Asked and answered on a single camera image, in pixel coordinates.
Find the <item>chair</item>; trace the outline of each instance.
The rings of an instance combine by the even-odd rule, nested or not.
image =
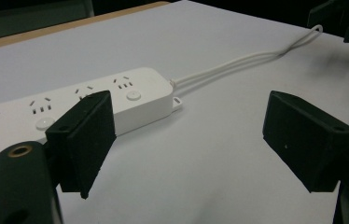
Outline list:
[[[93,17],[91,0],[65,0],[0,11],[0,37]]]

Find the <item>power button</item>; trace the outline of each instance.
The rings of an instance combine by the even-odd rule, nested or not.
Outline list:
[[[126,95],[126,98],[130,101],[137,101],[140,98],[142,98],[142,95],[140,94],[139,91],[130,91],[128,92],[128,94]]]

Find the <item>table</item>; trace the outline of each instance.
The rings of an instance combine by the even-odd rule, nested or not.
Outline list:
[[[0,103],[137,67],[182,77],[307,30],[191,1],[0,48]],[[332,223],[337,193],[309,193],[262,139],[270,91],[349,123],[349,44],[322,34],[268,62],[178,89],[183,109],[121,135],[65,223]]]

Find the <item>electrical outlet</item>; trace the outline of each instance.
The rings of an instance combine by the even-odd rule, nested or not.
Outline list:
[[[0,151],[24,141],[44,144],[45,130],[77,102],[111,92],[116,135],[169,116],[182,106],[157,71],[138,68],[0,104]]]

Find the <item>power cord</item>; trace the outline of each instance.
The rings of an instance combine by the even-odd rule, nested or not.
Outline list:
[[[286,53],[288,53],[289,51],[291,51],[292,49],[299,48],[303,45],[309,44],[310,42],[312,42],[316,37],[318,37],[322,33],[323,33],[323,26],[316,25],[313,28],[311,28],[305,35],[298,38],[297,40],[295,40],[294,42],[292,42],[291,44],[289,44],[285,48],[275,50],[275,51],[265,51],[265,52],[257,52],[257,53],[249,54],[249,55],[243,56],[241,58],[237,58],[237,59],[234,59],[232,61],[220,64],[216,67],[210,68],[208,70],[205,70],[205,71],[202,71],[199,73],[191,74],[189,76],[181,77],[178,79],[170,79],[170,83],[175,90],[180,84],[183,84],[185,82],[191,81],[191,80],[199,78],[199,77],[206,77],[206,76],[210,76],[213,74],[217,75],[217,74],[225,71],[227,68],[234,66],[237,63],[251,63],[251,62],[253,62],[252,61],[253,59],[263,59],[264,57],[268,57],[268,56],[269,57],[282,56],[282,55],[285,55]]]

